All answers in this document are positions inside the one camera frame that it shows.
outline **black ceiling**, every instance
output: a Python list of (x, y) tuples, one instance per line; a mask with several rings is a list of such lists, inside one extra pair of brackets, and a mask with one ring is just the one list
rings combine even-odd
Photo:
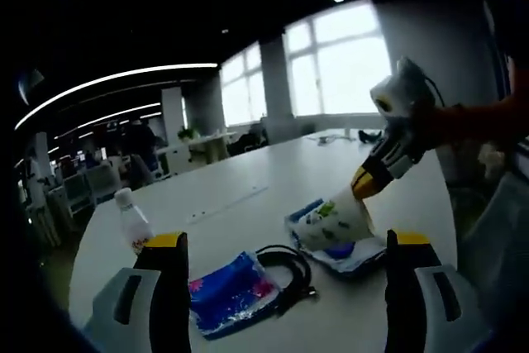
[[(131, 69), (221, 63), (286, 24), (333, 4), (332, 0), (17, 0), (14, 78), (37, 68), (45, 80), (31, 92), (30, 106), (16, 100), (11, 110), (18, 120), (68, 88)], [(193, 86), (212, 73), (211, 69), (166, 71), (92, 86), (37, 113), (18, 132), (23, 135), (39, 128), (61, 133), (159, 100), (160, 88), (153, 83), (184, 79)], [(16, 89), (15, 79), (12, 86)], [(137, 86), (142, 87), (105, 95)]]

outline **white cup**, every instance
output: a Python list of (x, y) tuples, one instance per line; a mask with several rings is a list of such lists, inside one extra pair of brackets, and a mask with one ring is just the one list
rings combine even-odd
[(290, 225), (308, 250), (325, 250), (373, 237), (371, 217), (350, 186)]

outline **blue package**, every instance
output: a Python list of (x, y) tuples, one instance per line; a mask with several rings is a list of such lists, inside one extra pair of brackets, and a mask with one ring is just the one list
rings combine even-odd
[(360, 240), (355, 243), (340, 244), (331, 249), (320, 251), (310, 251), (303, 246), (298, 236), (288, 225), (299, 222), (302, 217), (317, 210), (324, 202), (322, 198), (319, 198), (285, 217), (285, 226), (295, 247), (343, 278), (352, 279), (369, 273), (371, 270), (378, 269), (382, 264), (381, 260), (384, 257), (385, 245), (377, 237)]
[(241, 253), (230, 264), (189, 284), (191, 312), (206, 339), (217, 339), (269, 316), (279, 287), (256, 256)]

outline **potted plant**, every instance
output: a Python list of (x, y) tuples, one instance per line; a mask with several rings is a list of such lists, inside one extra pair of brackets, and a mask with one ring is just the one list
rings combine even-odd
[(184, 126), (182, 126), (178, 135), (179, 135), (179, 139), (182, 142), (187, 142), (187, 141), (191, 141), (193, 138), (196, 138), (197, 132), (193, 128), (185, 128)]

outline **table surface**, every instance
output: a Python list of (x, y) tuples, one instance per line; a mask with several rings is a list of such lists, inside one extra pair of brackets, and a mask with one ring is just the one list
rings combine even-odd
[(187, 142), (179, 142), (178, 144), (175, 144), (175, 145), (168, 145), (164, 148), (159, 148), (158, 150), (156, 150), (156, 154), (157, 155), (162, 155), (164, 153), (167, 153), (167, 152), (170, 152), (172, 150), (175, 150), (175, 149), (178, 149), (178, 148), (181, 148), (182, 146), (191, 146), (191, 145), (199, 145), (199, 144), (203, 144), (203, 143), (206, 143), (206, 142), (209, 142), (209, 141), (214, 141), (214, 140), (218, 140), (218, 139), (221, 139), (221, 138), (227, 138), (228, 136), (234, 136), (236, 134), (236, 132), (223, 132), (222, 134), (213, 134), (211, 136), (201, 136), (199, 138), (195, 138), (194, 140), (191, 140), (191, 141), (187, 141)]
[[(319, 146), (314, 137), (343, 134), (322, 131), (309, 137), (254, 150), (134, 192), (136, 203), (157, 233), (188, 233), (190, 279), (212, 272), (243, 250), (288, 244), (284, 216), (312, 200), (346, 186), (371, 148), (358, 140), (336, 139)], [(427, 235), (444, 264), (456, 266), (455, 226), (449, 194), (434, 150), (366, 200), (375, 231), (389, 228)], [(92, 301), (135, 255), (122, 239), (119, 211), (100, 204), (79, 246), (70, 284), (69, 312), (81, 327), (92, 315)], [(270, 318), (217, 341), (205, 341), (193, 324), (193, 351), (253, 352), (383, 351), (387, 321), (382, 270), (344, 283), (311, 263), (319, 300), (298, 303)]]

